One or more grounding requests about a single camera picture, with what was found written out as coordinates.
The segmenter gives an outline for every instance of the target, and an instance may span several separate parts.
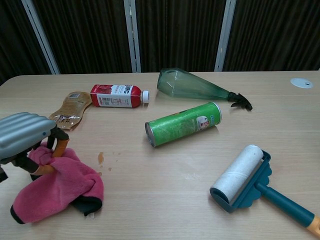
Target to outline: brown spill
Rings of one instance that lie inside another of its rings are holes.
[[[103,162],[104,162],[104,152],[100,152],[99,155],[98,155],[98,162],[99,164],[101,165]]]

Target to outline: green spray bottle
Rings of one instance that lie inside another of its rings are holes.
[[[171,97],[226,100],[234,102],[231,107],[252,110],[250,102],[240,93],[227,91],[180,68],[163,68],[159,75],[157,89]]]

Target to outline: pink cloth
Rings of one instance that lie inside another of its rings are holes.
[[[39,177],[19,192],[11,214],[20,224],[40,221],[70,203],[85,216],[102,206],[104,185],[99,174],[82,163],[71,148],[62,157],[52,157],[52,153],[42,145],[29,154],[30,159],[40,165],[50,164],[56,172]]]

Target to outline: green chips can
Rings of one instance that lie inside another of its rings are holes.
[[[217,104],[206,104],[190,108],[169,116],[145,123],[146,135],[153,147],[199,132],[221,122],[221,111]]]

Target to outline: white bottle cap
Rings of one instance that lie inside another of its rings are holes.
[[[148,104],[149,103],[149,91],[142,92],[142,103]]]

